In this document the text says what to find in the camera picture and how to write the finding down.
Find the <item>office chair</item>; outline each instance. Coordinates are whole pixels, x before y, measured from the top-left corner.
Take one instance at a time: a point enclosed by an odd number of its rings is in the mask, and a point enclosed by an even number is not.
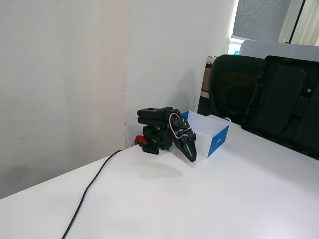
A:
[[[264,59],[222,55],[213,63],[209,78],[212,113],[241,124],[248,107]]]

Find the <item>black cable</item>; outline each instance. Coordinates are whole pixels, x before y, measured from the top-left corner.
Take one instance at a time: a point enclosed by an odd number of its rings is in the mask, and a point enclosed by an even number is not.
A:
[[[117,153],[120,152],[120,151],[121,151],[121,150],[116,151],[115,153],[113,153],[110,157],[108,157],[108,158],[105,160],[105,162],[103,163],[103,165],[102,165],[102,167],[100,168],[99,172],[95,175],[95,177],[93,178],[93,180],[90,182],[89,186],[87,186],[87,188],[85,189],[85,191],[84,191],[84,193],[83,193],[83,196],[82,196],[82,198],[81,198],[80,204],[78,205],[78,208],[76,209],[76,211],[75,211],[75,213],[74,213],[74,215],[73,215],[73,218],[72,218],[72,220],[71,220],[71,222],[70,222],[68,228],[66,229],[66,231],[65,231],[65,233],[64,233],[64,235],[63,235],[63,237],[62,237],[62,239],[65,239],[66,235],[69,233],[69,231],[70,231],[70,229],[71,229],[71,227],[72,227],[72,225],[73,225],[73,223],[74,223],[74,221],[75,221],[75,218],[76,218],[76,216],[78,215],[78,213],[79,213],[79,211],[80,211],[80,208],[81,208],[81,206],[82,206],[82,203],[83,203],[83,200],[84,200],[84,198],[85,198],[86,193],[87,193],[88,190],[90,189],[91,185],[94,183],[95,179],[99,176],[99,174],[100,174],[100,172],[102,171],[104,165],[109,161],[110,158],[112,158],[115,154],[117,154]]]
[[[296,31],[296,28],[297,28],[297,25],[298,25],[298,22],[299,22],[299,18],[300,18],[300,16],[301,16],[301,13],[303,12],[303,9],[304,9],[304,6],[305,6],[305,2],[306,2],[306,0],[303,0],[303,3],[301,4],[300,11],[299,11],[299,13],[298,13],[296,23],[295,23],[295,25],[294,25],[293,32],[292,32],[291,35],[290,35],[289,44],[291,44],[291,41],[293,40],[295,31]]]

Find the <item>white wall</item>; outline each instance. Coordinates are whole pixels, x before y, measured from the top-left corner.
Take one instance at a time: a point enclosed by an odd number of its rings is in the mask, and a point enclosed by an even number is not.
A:
[[[137,110],[197,108],[209,47],[224,51],[234,2],[132,1],[126,147],[142,133]]]
[[[0,198],[124,148],[128,7],[0,2]]]
[[[280,36],[278,40],[279,43],[289,42],[302,3],[303,3],[303,0],[291,0],[290,6],[288,8],[287,15],[283,24],[283,28],[280,32]]]
[[[228,53],[238,0],[215,0],[213,3],[209,28],[213,32],[214,37],[209,45],[208,55],[214,57]]]

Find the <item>open box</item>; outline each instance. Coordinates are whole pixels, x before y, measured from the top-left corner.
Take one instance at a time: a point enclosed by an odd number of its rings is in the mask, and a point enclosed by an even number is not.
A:
[[[218,120],[187,111],[183,113],[196,133],[197,154],[208,158],[226,140],[229,125]]]

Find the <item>robotic arm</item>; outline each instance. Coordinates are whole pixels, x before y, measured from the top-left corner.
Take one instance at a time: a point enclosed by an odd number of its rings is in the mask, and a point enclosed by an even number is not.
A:
[[[172,107],[147,108],[139,110],[138,116],[139,123],[147,125],[143,127],[145,140],[139,142],[144,152],[158,154],[159,148],[169,149],[174,141],[176,147],[191,162],[196,160],[196,134],[179,110]]]

